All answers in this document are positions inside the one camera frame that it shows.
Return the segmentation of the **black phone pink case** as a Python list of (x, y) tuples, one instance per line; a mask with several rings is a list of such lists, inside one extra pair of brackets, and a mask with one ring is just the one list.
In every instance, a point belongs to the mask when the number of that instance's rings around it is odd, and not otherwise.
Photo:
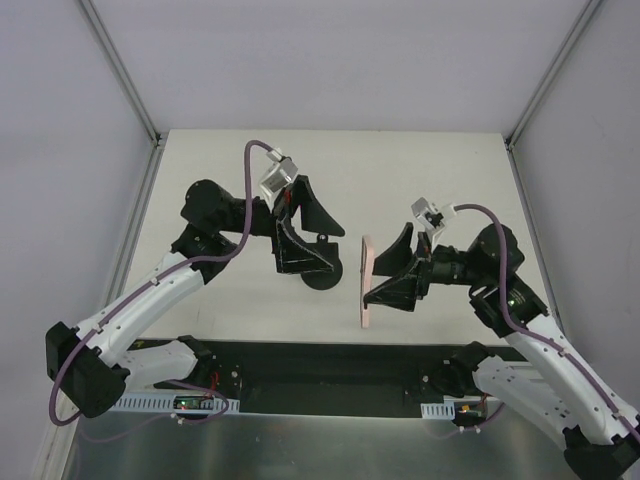
[(375, 263), (375, 249), (369, 235), (363, 235), (361, 239), (361, 264), (360, 264), (360, 325), (362, 329), (370, 326), (370, 312), (365, 302), (365, 295), (371, 290), (373, 270)]

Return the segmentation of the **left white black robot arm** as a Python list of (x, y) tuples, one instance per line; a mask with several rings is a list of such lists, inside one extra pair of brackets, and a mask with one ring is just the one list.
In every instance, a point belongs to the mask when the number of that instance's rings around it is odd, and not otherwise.
[(225, 269), (238, 247), (226, 238), (228, 232), (269, 239), (277, 272), (298, 275), (312, 289), (327, 290), (341, 280), (335, 240), (345, 230), (321, 205), (305, 175), (277, 188), (273, 205), (260, 197), (236, 198), (202, 179), (187, 190), (181, 215), (184, 231), (130, 293), (74, 327), (58, 322), (47, 331), (51, 408), (63, 393), (79, 414), (95, 418), (135, 387), (167, 380), (204, 387), (212, 355), (193, 337), (138, 354), (129, 348), (175, 304)]

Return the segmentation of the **black phone stand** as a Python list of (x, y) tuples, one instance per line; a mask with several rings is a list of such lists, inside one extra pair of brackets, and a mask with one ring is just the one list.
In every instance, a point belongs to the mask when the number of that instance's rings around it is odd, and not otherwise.
[(312, 263), (310, 271), (301, 274), (301, 279), (313, 290), (330, 290), (338, 285), (343, 276), (339, 244), (330, 241), (326, 234), (318, 234), (312, 247), (319, 258)]

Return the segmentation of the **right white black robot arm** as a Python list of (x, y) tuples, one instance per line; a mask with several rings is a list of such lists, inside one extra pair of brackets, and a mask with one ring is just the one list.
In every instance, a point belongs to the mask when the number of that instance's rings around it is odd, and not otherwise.
[(518, 374), (474, 341), (429, 373), (431, 387), (449, 397), (495, 397), (551, 438), (579, 478), (619, 479), (639, 460), (639, 413), (586, 364), (545, 303), (518, 276), (523, 261), (512, 231), (493, 224), (465, 251), (433, 246), (412, 224), (380, 255), (363, 237), (361, 324), (369, 325), (372, 305), (411, 312), (432, 285), (468, 287), (476, 317), (544, 383)]

